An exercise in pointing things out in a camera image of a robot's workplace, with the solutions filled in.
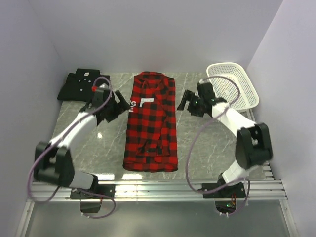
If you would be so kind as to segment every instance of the basket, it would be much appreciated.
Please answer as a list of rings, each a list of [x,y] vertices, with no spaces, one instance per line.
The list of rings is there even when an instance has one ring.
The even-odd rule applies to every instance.
[[[237,84],[240,97],[232,104],[233,109],[243,112],[258,105],[259,96],[241,65],[237,63],[211,64],[207,67],[206,73],[208,77],[216,75],[228,77]],[[223,97],[227,102],[237,97],[237,91],[229,81],[223,78],[212,78],[209,81],[213,84],[216,97]]]

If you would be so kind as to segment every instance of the floor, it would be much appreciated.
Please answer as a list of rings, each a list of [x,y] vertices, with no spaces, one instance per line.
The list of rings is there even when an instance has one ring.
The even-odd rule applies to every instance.
[[[105,73],[111,76],[114,90],[119,90],[129,102],[133,76],[138,73]],[[176,83],[176,107],[179,105],[185,89],[196,91],[197,82],[206,77],[204,73],[165,73],[173,77]],[[82,102],[63,102],[54,136],[62,132],[71,123]],[[198,118],[188,111],[176,111],[178,171],[172,173],[131,172],[122,167],[126,139],[128,112],[111,123],[102,122],[74,152],[75,168],[87,173],[97,174],[100,179],[184,179],[185,159],[194,136],[205,124],[209,116]],[[220,122],[209,126],[197,140],[189,163],[189,174],[192,179],[217,179],[235,159],[234,135]],[[264,179],[265,171],[257,168],[250,174],[251,179]]]

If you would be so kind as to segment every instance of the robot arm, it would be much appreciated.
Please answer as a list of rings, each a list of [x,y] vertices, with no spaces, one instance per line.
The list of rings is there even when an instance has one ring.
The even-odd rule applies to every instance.
[[[50,153],[48,153],[35,167],[34,178],[38,181],[48,182],[62,187],[81,188],[93,193],[99,193],[98,178],[95,175],[84,173],[74,169],[72,153],[80,142],[93,131],[101,121],[111,122],[121,113],[130,108],[119,91],[115,95],[120,100],[115,101],[114,93],[108,103],[100,110],[92,113],[100,107],[109,97],[108,88],[97,88],[94,96],[78,113],[75,120],[59,135],[50,142],[40,142],[36,147],[35,160],[57,141],[61,142]],[[70,132],[69,128],[74,126],[78,120],[81,121]]]
[[[199,82],[197,91],[198,95],[186,90],[177,110],[183,110],[186,102],[189,101],[188,111],[191,115],[203,117],[207,113],[215,118],[229,106],[225,99],[216,98],[210,82]],[[246,178],[256,167],[272,159],[269,129],[264,123],[257,124],[232,108],[229,108],[218,120],[237,138],[236,160],[220,175],[219,184]]]

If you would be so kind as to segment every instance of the wall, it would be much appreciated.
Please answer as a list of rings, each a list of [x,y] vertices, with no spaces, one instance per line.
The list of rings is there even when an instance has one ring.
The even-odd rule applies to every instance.
[[[69,71],[247,67],[282,0],[29,0]]]
[[[35,146],[50,138],[57,119],[66,70],[27,1],[0,1],[0,32],[0,230],[11,237]]]
[[[314,0],[284,0],[247,70],[302,237],[316,236],[315,9]]]

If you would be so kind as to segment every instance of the cable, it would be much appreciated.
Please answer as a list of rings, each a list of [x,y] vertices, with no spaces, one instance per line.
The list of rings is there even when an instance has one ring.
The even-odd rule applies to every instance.
[[[93,83],[93,87],[95,87],[96,83],[98,80],[100,79],[104,79],[108,84],[109,84],[109,89],[110,89],[110,94],[108,96],[108,98],[105,100],[105,102],[100,105],[97,109],[95,109],[94,111],[92,112],[89,112],[88,114],[86,114],[85,116],[83,116],[82,118],[78,119],[71,127],[69,127],[69,129],[65,132],[65,134],[59,139],[57,140],[57,142],[55,142],[54,144],[51,144],[42,154],[40,154],[40,156],[37,158],[37,160],[34,162],[34,164],[32,165],[31,169],[30,169],[30,172],[28,174],[28,180],[27,180],[27,194],[28,194],[28,197],[34,201],[34,202],[37,202],[37,203],[47,203],[49,201],[51,201],[53,199],[53,197],[55,196],[55,194],[57,193],[58,189],[60,188],[60,186],[58,186],[56,188],[56,190],[53,192],[53,194],[45,201],[38,201],[33,195],[32,195],[32,189],[31,189],[31,185],[32,185],[32,175],[33,175],[33,172],[34,172],[34,169],[35,167],[39,164],[39,162],[51,151],[53,150],[54,148],[56,148],[59,143],[61,143],[66,137],[67,135],[79,124],[81,123],[83,120],[85,120],[87,117],[89,117],[90,115],[93,115],[97,112],[99,112],[101,109],[103,109],[103,107],[108,103],[108,101],[110,100],[111,96],[112,96],[112,85],[111,85],[111,82],[106,78],[106,77],[103,77],[103,76],[100,76],[98,77],[94,83]]]
[[[90,216],[90,215],[88,215],[88,214],[86,214],[86,213],[82,213],[82,215],[83,216],[86,216],[87,218],[90,218],[90,219],[102,219],[102,218],[105,218],[105,217],[108,217],[109,215],[111,215],[113,212],[114,212],[114,210],[115,210],[115,208],[116,208],[116,206],[117,206],[117,203],[114,201],[114,199],[112,198],[112,197],[109,197],[109,196],[106,196],[106,195],[103,195],[103,194],[95,194],[95,193],[91,193],[91,192],[88,192],[88,191],[86,191],[86,190],[84,190],[84,189],[78,189],[80,192],[83,192],[83,193],[85,193],[85,194],[89,194],[89,195],[94,195],[94,196],[97,196],[97,197],[100,197],[100,198],[106,198],[106,199],[110,199],[112,202],[113,202],[113,208],[112,208],[112,210],[108,213],[108,214],[105,214],[105,215],[103,215],[103,216]]]
[[[241,181],[247,180],[247,181],[248,181],[248,191],[247,191],[247,194],[246,194],[246,198],[244,199],[244,201],[243,201],[243,203],[241,204],[241,206],[240,206],[235,212],[233,212],[233,213],[231,213],[231,214],[228,214],[229,216],[231,216],[231,215],[236,214],[237,212],[239,212],[239,211],[246,205],[246,202],[247,202],[248,197],[249,197],[249,191],[250,191],[250,180],[249,180],[248,178],[239,178],[239,179],[233,180],[233,181],[231,181],[231,182],[228,182],[228,183],[223,184],[223,185],[221,185],[221,186],[219,186],[219,187],[217,187],[217,188],[215,188],[215,189],[208,190],[208,191],[201,191],[201,190],[195,189],[195,188],[193,187],[193,185],[191,184],[190,179],[189,179],[189,171],[188,171],[188,170],[189,170],[189,160],[190,160],[190,156],[191,156],[191,152],[192,152],[193,146],[194,146],[194,144],[196,143],[198,137],[201,135],[201,133],[202,133],[208,126],[210,126],[210,125],[211,125],[212,123],[214,123],[218,118],[220,118],[221,116],[223,116],[223,115],[227,112],[227,110],[229,109],[230,105],[232,105],[233,103],[235,103],[235,102],[238,100],[238,98],[240,97],[240,89],[238,88],[237,84],[236,84],[233,80],[231,80],[230,78],[227,78],[227,77],[224,77],[224,76],[211,76],[211,77],[208,77],[208,78],[203,79],[202,81],[205,82],[205,81],[207,81],[207,80],[209,80],[209,79],[211,79],[211,78],[223,78],[223,79],[228,80],[228,81],[231,82],[231,83],[234,85],[234,87],[237,89],[238,95],[237,95],[237,97],[236,97],[232,102],[229,103],[229,106],[227,106],[227,107],[224,109],[224,111],[223,111],[222,113],[220,113],[218,116],[216,116],[216,117],[214,117],[214,118],[211,118],[210,121],[207,122],[207,123],[198,131],[197,135],[195,136],[195,138],[194,138],[194,140],[193,140],[193,142],[191,143],[190,148],[189,148],[189,152],[188,152],[187,159],[186,159],[185,174],[186,174],[186,180],[187,180],[187,183],[188,183],[189,187],[190,187],[193,191],[195,191],[196,193],[199,193],[199,194],[212,194],[212,193],[215,193],[215,192],[217,192],[217,191],[219,191],[219,190],[223,189],[224,187],[227,187],[227,186],[229,186],[229,185],[231,185],[231,184],[239,183],[239,182],[241,182]]]

